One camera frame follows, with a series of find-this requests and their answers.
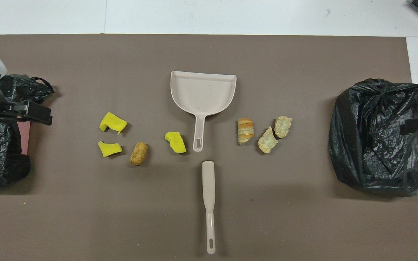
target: pink object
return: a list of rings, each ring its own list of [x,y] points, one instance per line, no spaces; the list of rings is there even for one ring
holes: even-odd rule
[[[22,154],[28,154],[28,136],[30,134],[30,122],[17,122],[20,130],[20,143],[22,145]]]

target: yellow sponge piece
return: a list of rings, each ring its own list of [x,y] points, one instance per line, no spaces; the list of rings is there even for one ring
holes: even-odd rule
[[[179,132],[167,132],[165,134],[165,140],[170,142],[169,145],[174,150],[174,152],[186,152],[185,144]]]
[[[122,148],[118,143],[110,144],[100,141],[98,142],[98,145],[101,149],[101,152],[103,152],[103,157],[107,157],[117,152],[122,152]]]
[[[125,128],[126,125],[126,121],[115,116],[114,114],[111,114],[111,112],[108,112],[101,121],[101,124],[99,124],[99,128],[104,132],[106,128],[109,127],[110,129],[118,131],[118,135]]]

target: yellow object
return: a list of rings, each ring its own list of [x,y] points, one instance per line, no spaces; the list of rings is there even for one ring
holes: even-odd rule
[[[114,114],[111,114],[111,112],[108,112],[101,121],[101,124],[99,124],[99,128],[104,132],[106,131],[106,128],[109,127],[110,129],[118,131],[118,135],[125,128],[126,125],[126,121],[115,116]]]
[[[103,157],[122,152],[122,147],[118,143],[110,144],[100,141],[98,142],[98,146],[101,149],[101,152],[103,152]]]
[[[185,144],[179,132],[167,132],[165,140],[170,142],[169,145],[177,153],[186,152]]]
[[[146,159],[146,154],[148,153],[148,145],[144,142],[138,142],[133,149],[133,152],[130,156],[130,163],[133,165],[141,165]]]

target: white dustpan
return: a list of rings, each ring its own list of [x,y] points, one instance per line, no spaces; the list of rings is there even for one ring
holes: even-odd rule
[[[196,117],[194,151],[202,150],[204,120],[230,105],[236,84],[236,75],[172,71],[171,93],[174,102]]]

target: white floor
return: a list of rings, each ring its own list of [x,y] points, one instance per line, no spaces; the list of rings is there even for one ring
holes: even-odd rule
[[[403,36],[418,83],[418,13],[405,0],[0,0],[0,34]]]

